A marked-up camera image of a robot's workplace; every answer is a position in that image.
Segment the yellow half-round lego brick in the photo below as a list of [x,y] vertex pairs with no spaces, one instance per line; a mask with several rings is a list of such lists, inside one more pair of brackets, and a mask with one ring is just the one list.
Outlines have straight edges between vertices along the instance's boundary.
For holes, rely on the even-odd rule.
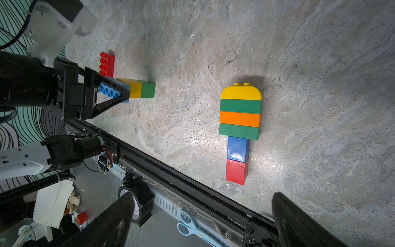
[[250,83],[235,83],[221,93],[221,99],[229,100],[262,100],[263,96],[258,88]]

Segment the green long lego brick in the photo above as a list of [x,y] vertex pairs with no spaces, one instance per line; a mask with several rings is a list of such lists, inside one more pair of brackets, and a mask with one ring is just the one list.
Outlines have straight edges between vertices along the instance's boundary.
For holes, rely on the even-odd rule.
[[259,100],[221,99],[221,112],[261,114],[262,103]]
[[219,133],[225,136],[232,136],[256,141],[259,139],[260,128],[221,123]]

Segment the red square lego brick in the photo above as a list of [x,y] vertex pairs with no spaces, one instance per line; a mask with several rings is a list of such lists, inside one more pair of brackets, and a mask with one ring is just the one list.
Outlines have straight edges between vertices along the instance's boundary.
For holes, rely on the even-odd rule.
[[244,185],[248,176],[249,161],[244,162],[227,159],[226,180],[239,185]]

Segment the orange lego brick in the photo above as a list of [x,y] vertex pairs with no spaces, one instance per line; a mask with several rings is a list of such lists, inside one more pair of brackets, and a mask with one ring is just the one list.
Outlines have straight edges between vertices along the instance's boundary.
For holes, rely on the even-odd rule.
[[228,125],[260,127],[260,114],[238,113],[238,112],[220,112],[220,123]]

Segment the yellow square lego brick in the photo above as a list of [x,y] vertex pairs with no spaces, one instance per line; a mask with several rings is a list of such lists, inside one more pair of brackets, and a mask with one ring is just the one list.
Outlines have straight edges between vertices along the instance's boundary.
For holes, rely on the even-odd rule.
[[134,98],[142,97],[143,82],[141,80],[125,79],[125,78],[117,78],[117,80],[129,86],[129,91],[130,91],[129,98],[134,99]]

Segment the light green square lego brick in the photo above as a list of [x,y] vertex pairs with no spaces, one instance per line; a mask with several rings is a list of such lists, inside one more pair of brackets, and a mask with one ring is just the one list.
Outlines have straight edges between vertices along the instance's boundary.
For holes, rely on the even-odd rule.
[[142,81],[141,98],[154,98],[156,84],[149,81]]

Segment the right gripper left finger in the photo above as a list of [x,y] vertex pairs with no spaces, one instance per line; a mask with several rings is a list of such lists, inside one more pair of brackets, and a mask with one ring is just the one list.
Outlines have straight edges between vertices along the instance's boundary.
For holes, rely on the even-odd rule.
[[121,196],[84,230],[68,239],[63,247],[123,247],[133,216],[131,193]]

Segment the blue square lego brick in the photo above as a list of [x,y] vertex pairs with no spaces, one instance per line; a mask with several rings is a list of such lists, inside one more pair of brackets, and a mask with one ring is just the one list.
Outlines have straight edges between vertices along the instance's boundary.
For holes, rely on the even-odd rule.
[[249,158],[250,140],[239,137],[228,137],[227,159],[246,163]]

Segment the light blue long lego brick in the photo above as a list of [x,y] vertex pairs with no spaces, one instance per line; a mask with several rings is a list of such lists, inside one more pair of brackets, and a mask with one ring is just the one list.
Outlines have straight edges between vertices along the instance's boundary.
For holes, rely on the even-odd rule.
[[[121,82],[115,78],[112,77],[107,77],[110,81],[116,83],[117,85],[130,90],[130,86],[128,84],[125,84],[124,82]],[[116,98],[120,95],[120,91],[113,89],[112,87],[104,84],[103,82],[100,84],[100,87],[98,88],[98,92],[107,96],[108,98]]]

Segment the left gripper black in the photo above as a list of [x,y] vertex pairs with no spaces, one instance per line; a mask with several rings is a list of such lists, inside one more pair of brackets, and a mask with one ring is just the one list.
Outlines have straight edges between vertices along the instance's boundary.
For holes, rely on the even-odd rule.
[[[116,98],[97,103],[101,83],[120,91]],[[129,99],[130,91],[106,76],[57,57],[54,67],[38,58],[1,52],[1,111],[43,107],[62,120],[93,119]]]

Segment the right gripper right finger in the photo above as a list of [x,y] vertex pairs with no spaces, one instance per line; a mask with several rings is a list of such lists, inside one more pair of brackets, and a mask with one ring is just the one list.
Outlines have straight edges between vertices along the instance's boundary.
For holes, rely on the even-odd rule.
[[281,192],[274,193],[272,213],[283,247],[345,247]]

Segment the red long lego brick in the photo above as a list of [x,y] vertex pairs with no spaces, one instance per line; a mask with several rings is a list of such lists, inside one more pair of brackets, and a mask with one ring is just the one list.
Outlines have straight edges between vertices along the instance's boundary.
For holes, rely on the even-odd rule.
[[115,56],[106,52],[100,53],[99,73],[103,76],[114,77]]

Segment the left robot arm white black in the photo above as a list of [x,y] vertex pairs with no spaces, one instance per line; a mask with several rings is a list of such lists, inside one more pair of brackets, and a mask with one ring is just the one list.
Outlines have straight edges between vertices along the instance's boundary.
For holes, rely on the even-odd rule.
[[[61,120],[86,120],[128,100],[128,88],[90,68],[56,58],[53,68],[33,57],[1,52],[1,110],[43,107]],[[1,151],[1,179],[41,174],[79,166],[109,154],[98,134],[57,135]]]

